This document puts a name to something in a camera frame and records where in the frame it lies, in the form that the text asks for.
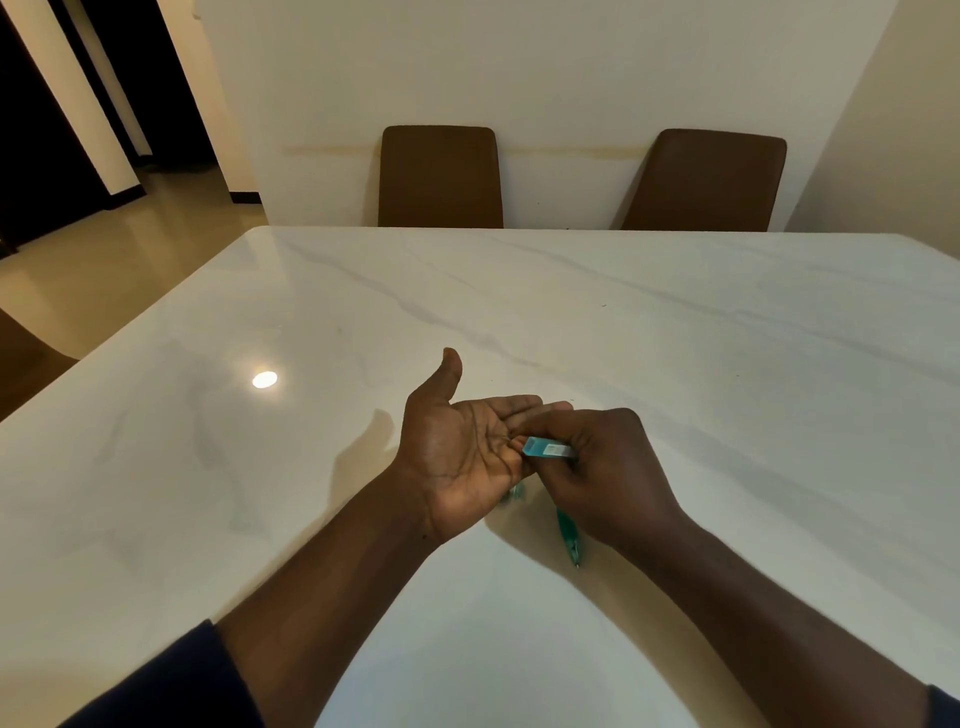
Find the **hand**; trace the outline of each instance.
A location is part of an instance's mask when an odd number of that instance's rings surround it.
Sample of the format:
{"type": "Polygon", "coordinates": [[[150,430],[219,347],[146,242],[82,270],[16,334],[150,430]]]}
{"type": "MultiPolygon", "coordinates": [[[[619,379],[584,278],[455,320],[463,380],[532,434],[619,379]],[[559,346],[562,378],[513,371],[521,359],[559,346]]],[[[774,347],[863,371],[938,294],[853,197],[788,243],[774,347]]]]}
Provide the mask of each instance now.
{"type": "Polygon", "coordinates": [[[632,552],[687,522],[657,454],[630,409],[556,410],[511,428],[511,446],[526,435],[569,443],[578,459],[526,458],[557,506],[587,533],[632,557],[632,552]]]}
{"type": "Polygon", "coordinates": [[[536,395],[450,404],[464,366],[453,349],[407,399],[400,447],[390,469],[422,497],[428,535],[443,543],[491,512],[525,475],[510,430],[527,418],[572,409],[536,395]]]}

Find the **person's right arm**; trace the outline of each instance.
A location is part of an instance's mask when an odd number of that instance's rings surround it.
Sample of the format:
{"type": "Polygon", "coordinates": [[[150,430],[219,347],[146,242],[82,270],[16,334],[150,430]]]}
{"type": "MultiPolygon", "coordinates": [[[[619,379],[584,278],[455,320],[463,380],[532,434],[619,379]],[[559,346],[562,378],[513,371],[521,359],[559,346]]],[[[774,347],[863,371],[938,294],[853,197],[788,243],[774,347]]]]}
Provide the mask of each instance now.
{"type": "Polygon", "coordinates": [[[684,513],[634,412],[551,412],[515,434],[577,450],[530,459],[554,502],[686,612],[773,728],[923,728],[923,683],[684,513]]]}

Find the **chair backrest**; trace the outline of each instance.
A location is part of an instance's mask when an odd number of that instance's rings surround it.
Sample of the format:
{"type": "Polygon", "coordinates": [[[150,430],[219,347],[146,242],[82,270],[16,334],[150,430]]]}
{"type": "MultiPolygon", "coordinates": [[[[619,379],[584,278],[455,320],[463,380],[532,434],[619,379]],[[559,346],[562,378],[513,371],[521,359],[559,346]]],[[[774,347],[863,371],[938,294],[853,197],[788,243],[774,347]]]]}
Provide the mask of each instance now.
{"type": "Polygon", "coordinates": [[[76,363],[0,310],[0,421],[76,363]]]}
{"type": "Polygon", "coordinates": [[[380,227],[502,228],[496,136],[486,127],[388,127],[380,227]]]}
{"type": "Polygon", "coordinates": [[[785,160],[775,136],[660,132],[623,230],[766,231],[785,160]]]}

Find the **dark blue sleeve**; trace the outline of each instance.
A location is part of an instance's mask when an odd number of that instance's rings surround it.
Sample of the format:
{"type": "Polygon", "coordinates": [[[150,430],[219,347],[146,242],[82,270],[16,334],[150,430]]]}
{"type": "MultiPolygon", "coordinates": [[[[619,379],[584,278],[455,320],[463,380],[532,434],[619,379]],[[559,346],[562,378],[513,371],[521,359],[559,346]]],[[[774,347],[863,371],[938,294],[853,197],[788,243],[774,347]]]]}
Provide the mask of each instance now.
{"type": "Polygon", "coordinates": [[[926,728],[960,728],[960,702],[932,685],[927,715],[926,728]]]}
{"type": "Polygon", "coordinates": [[[60,728],[211,725],[264,728],[220,635],[205,621],[60,728]]]}

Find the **white wall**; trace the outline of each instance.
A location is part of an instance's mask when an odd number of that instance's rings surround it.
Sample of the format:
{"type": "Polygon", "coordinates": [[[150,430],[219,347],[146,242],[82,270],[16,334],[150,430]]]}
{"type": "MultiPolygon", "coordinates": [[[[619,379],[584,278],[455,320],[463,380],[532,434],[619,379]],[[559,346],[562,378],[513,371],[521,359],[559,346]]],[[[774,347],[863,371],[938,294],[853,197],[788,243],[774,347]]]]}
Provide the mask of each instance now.
{"type": "Polygon", "coordinates": [[[107,192],[140,184],[50,5],[46,0],[0,1],[107,192]]]}
{"type": "Polygon", "coordinates": [[[240,129],[227,105],[204,26],[194,15],[193,0],[157,0],[190,84],[220,171],[231,192],[255,192],[256,179],[240,129]]]}
{"type": "Polygon", "coordinates": [[[83,3],[81,0],[63,0],[63,5],[66,7],[66,11],[69,13],[70,19],[77,29],[77,34],[84,44],[86,54],[90,56],[90,62],[93,63],[93,67],[96,69],[100,81],[107,90],[107,96],[110,97],[110,101],[116,109],[117,116],[120,117],[120,122],[123,124],[127,136],[130,138],[133,149],[141,156],[151,154],[152,152],[150,144],[147,142],[147,137],[140,128],[140,122],[136,120],[136,115],[133,113],[133,108],[127,99],[127,94],[124,92],[123,87],[120,85],[120,80],[117,79],[116,73],[113,71],[113,64],[110,63],[107,51],[104,50],[103,43],[100,42],[100,37],[97,36],[97,32],[93,28],[93,23],[90,22],[90,17],[86,14],[83,3]]]}
{"type": "Polygon", "coordinates": [[[960,257],[960,2],[901,0],[790,221],[960,257]]]}
{"type": "Polygon", "coordinates": [[[199,0],[276,224],[374,224],[391,124],[492,127],[510,227],[606,228],[657,132],[787,139],[781,230],[895,0],[199,0]]]}

